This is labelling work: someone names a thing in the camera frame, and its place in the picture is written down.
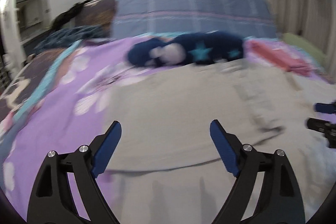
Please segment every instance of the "purple bed sheet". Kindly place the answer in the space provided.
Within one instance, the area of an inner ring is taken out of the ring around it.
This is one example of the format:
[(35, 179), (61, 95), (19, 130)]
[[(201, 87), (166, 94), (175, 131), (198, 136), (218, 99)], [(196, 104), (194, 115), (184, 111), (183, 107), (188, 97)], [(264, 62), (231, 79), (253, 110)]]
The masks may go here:
[[(120, 85), (127, 85), (141, 80), (140, 75), (169, 69), (163, 67), (140, 70), (127, 66), (126, 53), (132, 45), (146, 39), (125, 38), (77, 50), (58, 87), (45, 97), (41, 108), (18, 133), (3, 168), (6, 196), (24, 219), (36, 174), (48, 151), (55, 150), (59, 154), (73, 152), (101, 134), (104, 109), (108, 104), (106, 89), (115, 81)], [(274, 40), (260, 41), (271, 47), (288, 46)], [(251, 53), (248, 43), (246, 58), (250, 62), (270, 65)], [(317, 79), (318, 76), (312, 75), (311, 78)], [(114, 192), (112, 179), (110, 172), (97, 178), (97, 184), (109, 205)], [(69, 181), (78, 213), (87, 218), (74, 177), (69, 176)]]

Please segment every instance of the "dark blue cloth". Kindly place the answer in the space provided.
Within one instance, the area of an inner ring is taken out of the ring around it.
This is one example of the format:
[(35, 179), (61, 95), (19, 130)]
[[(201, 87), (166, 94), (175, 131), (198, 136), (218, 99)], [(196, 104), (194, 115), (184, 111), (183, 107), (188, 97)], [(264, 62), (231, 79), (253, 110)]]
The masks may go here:
[(52, 48), (68, 48), (79, 39), (106, 37), (102, 26), (79, 26), (72, 29), (61, 29), (53, 32), (40, 42), (34, 51), (40, 54)]
[(128, 52), (128, 61), (138, 67), (213, 64), (244, 56), (243, 40), (227, 32), (182, 34), (166, 43), (152, 38), (138, 43)]

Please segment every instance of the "bed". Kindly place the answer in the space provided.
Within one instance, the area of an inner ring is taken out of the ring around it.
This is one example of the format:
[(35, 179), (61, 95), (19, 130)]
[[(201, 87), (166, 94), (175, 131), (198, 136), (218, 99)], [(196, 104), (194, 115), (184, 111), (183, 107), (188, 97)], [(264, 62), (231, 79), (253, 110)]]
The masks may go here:
[[(307, 60), (306, 56), (277, 40), (276, 26), (265, 0), (117, 0), (116, 6), (116, 14), (110, 26), (110, 36), (113, 38), (105, 39), (103, 43), (99, 41), (99, 46), (95, 44), (97, 41), (89, 39), (74, 44), (71, 50), (43, 53), (24, 68), (0, 99), (3, 105), (1, 117), (5, 121), (3, 127), (9, 128), (3, 130), (0, 144), (0, 155), (5, 159), (0, 183), (7, 198), (24, 219), (31, 188), (45, 155), (50, 150), (59, 154), (75, 151), (104, 131), (109, 88), (114, 82), (121, 87), (132, 85), (148, 75), (171, 69), (131, 67), (125, 56), (134, 44), (153, 36), (170, 39), (183, 33), (223, 30), (245, 38), (254, 37), (272, 48), (282, 48)], [(246, 59), (250, 63), (272, 66), (253, 54), (248, 42), (245, 47)], [(46, 71), (54, 72), (52, 79)], [(320, 81), (320, 78), (312, 74), (310, 80)], [(22, 124), (16, 127), (18, 122), (11, 117), (7, 119), (8, 114), (15, 115), (20, 110), (23, 112), (28, 101), (34, 104), (26, 109), (26, 116), (20, 116)], [(296, 141), (304, 137), (305, 132), (302, 131)], [(329, 193), (336, 174), (334, 154), (326, 148), (321, 136), (316, 135), (316, 139), (318, 147), (309, 157), (314, 159), (322, 151), (328, 161), (318, 157), (307, 163), (307, 166), (324, 166), (323, 170), (313, 171), (311, 183), (305, 182), (307, 187), (303, 198), (307, 219)], [(271, 153), (277, 148), (293, 150), (285, 136), (266, 143), (266, 146), (261, 144), (258, 150), (266, 149)], [(298, 170), (302, 161), (292, 164)], [(306, 171), (299, 172), (299, 183), (306, 175)], [(79, 215), (88, 218), (74, 177), (70, 174), (69, 181)], [(252, 215), (254, 211), (261, 182), (262, 176), (258, 176), (244, 217)], [(217, 157), (179, 168), (136, 170), (111, 167), (98, 176), (97, 183), (108, 205), (122, 223), (170, 224), (184, 221), (205, 224), (212, 222), (217, 215), (234, 178), (227, 174)], [(310, 196), (312, 189), (317, 198)]]

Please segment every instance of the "teal star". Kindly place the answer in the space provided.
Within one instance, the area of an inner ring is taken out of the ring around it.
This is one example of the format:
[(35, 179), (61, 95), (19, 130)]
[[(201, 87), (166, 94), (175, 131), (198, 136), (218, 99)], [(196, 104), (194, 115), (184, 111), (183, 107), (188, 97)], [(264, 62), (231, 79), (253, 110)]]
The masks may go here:
[(238, 51), (237, 49), (234, 49), (232, 51), (229, 51), (229, 58), (235, 58), (240, 54), (240, 51)]
[(194, 57), (193, 62), (204, 61), (209, 59), (208, 53), (212, 50), (212, 48), (206, 48), (204, 42), (196, 44), (196, 48), (192, 51), (188, 51)]

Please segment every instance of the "blue gripper pad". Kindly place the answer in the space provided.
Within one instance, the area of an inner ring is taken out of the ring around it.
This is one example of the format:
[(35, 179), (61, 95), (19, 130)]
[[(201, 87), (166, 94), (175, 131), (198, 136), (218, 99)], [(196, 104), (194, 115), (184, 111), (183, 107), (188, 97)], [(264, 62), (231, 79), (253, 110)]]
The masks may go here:
[(94, 178), (97, 178), (99, 174), (104, 173), (107, 164), (109, 163), (110, 158), (112, 157), (112, 154), (116, 149), (117, 144), (119, 143), (121, 138), (120, 123), (116, 123), (115, 126), (112, 127), (106, 134), (107, 137), (101, 144), (94, 157), (94, 166), (91, 170)]
[(240, 173), (237, 164), (238, 156), (232, 149), (231, 145), (215, 121), (212, 121), (210, 124), (210, 136), (225, 165), (226, 170), (232, 173), (235, 177), (238, 177)]
[(335, 111), (335, 106), (333, 104), (320, 104), (317, 103), (314, 105), (314, 109), (316, 112), (320, 113), (327, 113), (327, 114), (334, 114)]

